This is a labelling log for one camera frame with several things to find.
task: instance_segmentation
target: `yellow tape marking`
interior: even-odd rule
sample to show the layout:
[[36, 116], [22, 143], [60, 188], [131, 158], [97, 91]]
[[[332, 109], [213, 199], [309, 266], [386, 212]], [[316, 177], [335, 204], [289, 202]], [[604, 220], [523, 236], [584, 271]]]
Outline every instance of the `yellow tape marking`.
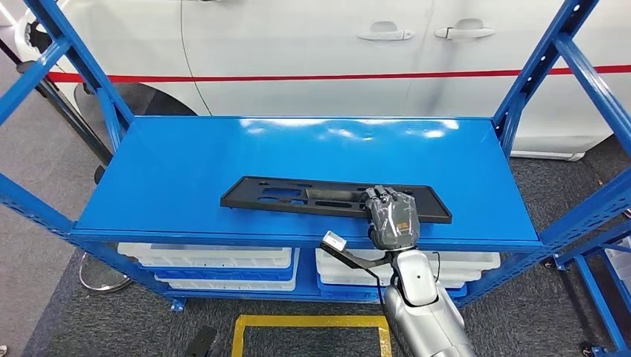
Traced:
[[376, 327], [381, 357], [392, 357], [390, 330], [383, 316], [241, 315], [234, 323], [232, 357], [243, 356], [243, 333], [253, 327]]

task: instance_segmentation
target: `car door handle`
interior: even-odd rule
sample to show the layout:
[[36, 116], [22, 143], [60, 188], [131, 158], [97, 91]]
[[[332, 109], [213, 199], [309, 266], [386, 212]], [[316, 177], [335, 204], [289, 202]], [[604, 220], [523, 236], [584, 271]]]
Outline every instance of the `car door handle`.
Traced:
[[434, 31], [434, 35], [441, 39], [479, 39], [494, 33], [495, 30], [485, 27], [480, 19], [458, 20], [452, 27], [439, 28]]
[[368, 41], [403, 41], [414, 37], [414, 31], [399, 30], [392, 21], [377, 21], [371, 25], [370, 31], [357, 37]]
[[413, 36], [414, 32], [408, 30], [366, 32], [357, 35], [360, 39], [367, 39], [369, 41], [403, 41], [405, 39], [411, 39]]
[[441, 39], [479, 39], [491, 36], [495, 33], [492, 28], [479, 28], [476, 30], [459, 30], [457, 28], [439, 28], [434, 31], [436, 37]]

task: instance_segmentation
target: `blue metal shelf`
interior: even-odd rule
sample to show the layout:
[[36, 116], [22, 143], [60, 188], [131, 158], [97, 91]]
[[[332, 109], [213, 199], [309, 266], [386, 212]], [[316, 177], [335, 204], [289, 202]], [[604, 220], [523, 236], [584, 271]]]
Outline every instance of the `blue metal shelf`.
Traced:
[[[322, 296], [315, 264], [303, 261], [291, 294], [176, 291], [106, 242], [314, 248], [333, 230], [349, 248], [372, 248], [364, 219], [219, 207], [220, 196], [244, 175], [433, 186], [453, 222], [423, 224], [421, 248], [512, 253], [502, 266], [468, 283], [465, 296], [454, 295], [459, 306], [631, 206], [631, 169], [626, 169], [536, 233], [506, 160], [524, 106], [561, 56], [631, 154], [631, 118], [571, 39], [598, 0], [563, 2], [491, 118], [133, 116], [56, 2], [25, 3], [54, 43], [0, 98], [0, 124], [65, 54], [96, 94], [116, 153], [78, 222], [2, 174], [0, 203], [171, 300], [175, 309], [183, 309], [186, 297]], [[124, 138], [118, 118], [131, 126]]]
[[453, 222], [423, 225], [423, 249], [540, 245], [490, 120], [466, 118], [138, 117], [71, 235], [316, 248], [332, 230], [372, 248], [365, 219], [220, 207], [244, 175], [427, 184]]

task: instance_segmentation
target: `black pole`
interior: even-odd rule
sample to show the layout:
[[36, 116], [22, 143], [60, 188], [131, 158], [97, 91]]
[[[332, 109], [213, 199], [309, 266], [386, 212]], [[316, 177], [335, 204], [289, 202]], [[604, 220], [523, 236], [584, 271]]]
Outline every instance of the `black pole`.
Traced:
[[[20, 62], [16, 66], [19, 73], [24, 73], [33, 61]], [[112, 160], [112, 153], [107, 146], [99, 139], [98, 135], [92, 130], [81, 114], [72, 106], [68, 98], [52, 83], [48, 78], [39, 82], [36, 89], [42, 94], [46, 100], [61, 114], [70, 127], [81, 137], [90, 150], [99, 158], [104, 166], [107, 166]]]
[[2, 39], [0, 39], [0, 48], [2, 48], [2, 52], [9, 57], [9, 60], [12, 60], [16, 65], [20, 64], [22, 61], [19, 60], [19, 57], [13, 52], [9, 46], [7, 46]]

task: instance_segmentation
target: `white car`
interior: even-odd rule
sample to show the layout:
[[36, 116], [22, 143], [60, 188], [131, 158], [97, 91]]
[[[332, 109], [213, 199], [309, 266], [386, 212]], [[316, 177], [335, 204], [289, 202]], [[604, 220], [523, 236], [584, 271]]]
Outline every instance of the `white car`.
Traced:
[[[199, 115], [490, 116], [562, 0], [59, 3], [115, 83], [143, 83]], [[576, 36], [627, 108], [629, 13], [628, 0], [603, 0]], [[23, 60], [46, 47], [33, 21], [19, 20]], [[564, 68], [526, 107], [514, 155], [574, 160], [611, 135]], [[53, 72], [72, 98], [74, 68], [64, 57]]]

